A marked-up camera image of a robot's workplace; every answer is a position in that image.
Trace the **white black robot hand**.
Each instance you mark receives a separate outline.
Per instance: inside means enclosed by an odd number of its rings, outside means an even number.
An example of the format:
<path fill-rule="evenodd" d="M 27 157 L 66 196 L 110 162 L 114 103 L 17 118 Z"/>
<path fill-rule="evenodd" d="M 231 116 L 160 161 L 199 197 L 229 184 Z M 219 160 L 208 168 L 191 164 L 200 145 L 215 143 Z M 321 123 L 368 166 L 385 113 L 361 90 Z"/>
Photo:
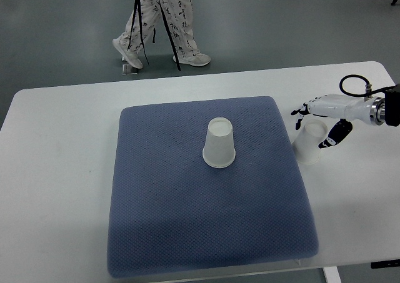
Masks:
<path fill-rule="evenodd" d="M 352 122 L 360 120 L 366 124 L 380 126 L 385 120 L 385 100 L 372 97 L 367 100 L 338 94 L 328 94 L 305 102 L 300 109 L 294 110 L 297 116 L 295 129 L 300 129 L 302 120 L 307 115 L 329 117 L 338 122 L 331 128 L 325 140 L 319 143 L 323 149 L 338 145 L 353 130 Z"/>

